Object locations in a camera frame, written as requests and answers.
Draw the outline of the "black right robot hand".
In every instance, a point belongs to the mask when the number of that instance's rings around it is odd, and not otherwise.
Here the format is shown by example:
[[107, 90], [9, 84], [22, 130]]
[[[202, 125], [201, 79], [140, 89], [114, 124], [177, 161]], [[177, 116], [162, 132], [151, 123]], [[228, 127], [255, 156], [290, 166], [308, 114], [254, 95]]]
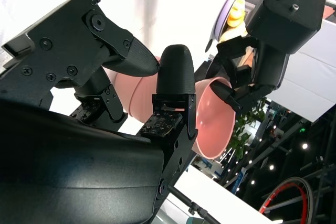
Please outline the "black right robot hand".
[[[196, 140], [192, 56], [157, 60], [100, 0], [68, 0], [8, 41], [1, 73], [1, 223], [151, 223]], [[135, 135], [106, 69], [156, 76]]]

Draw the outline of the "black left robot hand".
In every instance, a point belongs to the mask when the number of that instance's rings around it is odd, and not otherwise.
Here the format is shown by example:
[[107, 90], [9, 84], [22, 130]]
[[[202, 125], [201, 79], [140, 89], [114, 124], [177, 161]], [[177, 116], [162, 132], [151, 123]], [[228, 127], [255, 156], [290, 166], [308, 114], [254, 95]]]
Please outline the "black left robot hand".
[[[233, 60], [254, 50], [253, 65], [235, 66]], [[224, 69], [230, 86], [213, 81], [211, 90], [238, 114], [244, 114], [257, 105], [257, 101], [274, 90], [283, 80], [289, 55], [253, 38], [238, 36], [217, 45], [218, 53], [211, 62], [205, 78], [215, 77]]]

